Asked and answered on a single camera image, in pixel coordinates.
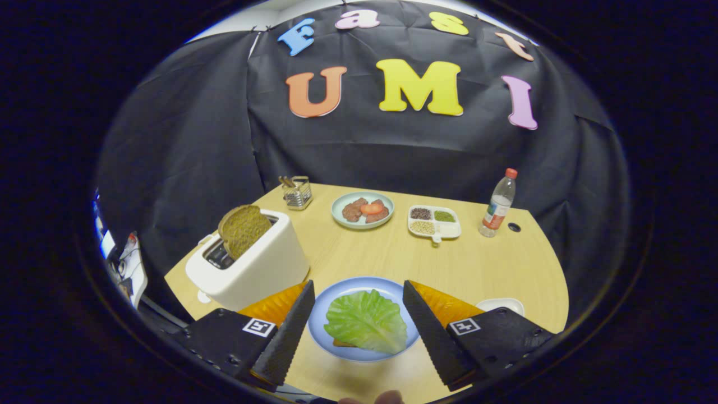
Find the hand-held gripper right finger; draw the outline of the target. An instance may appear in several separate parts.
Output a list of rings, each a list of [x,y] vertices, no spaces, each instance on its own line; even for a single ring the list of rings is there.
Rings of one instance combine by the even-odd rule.
[[[555,337],[509,307],[481,310],[410,279],[402,300],[450,391],[502,378],[545,351]]]

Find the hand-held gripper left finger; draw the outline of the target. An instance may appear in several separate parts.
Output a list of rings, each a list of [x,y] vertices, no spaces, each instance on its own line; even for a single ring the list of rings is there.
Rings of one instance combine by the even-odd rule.
[[[284,384],[314,305],[309,279],[239,311],[215,309],[170,338],[221,373],[274,393]]]

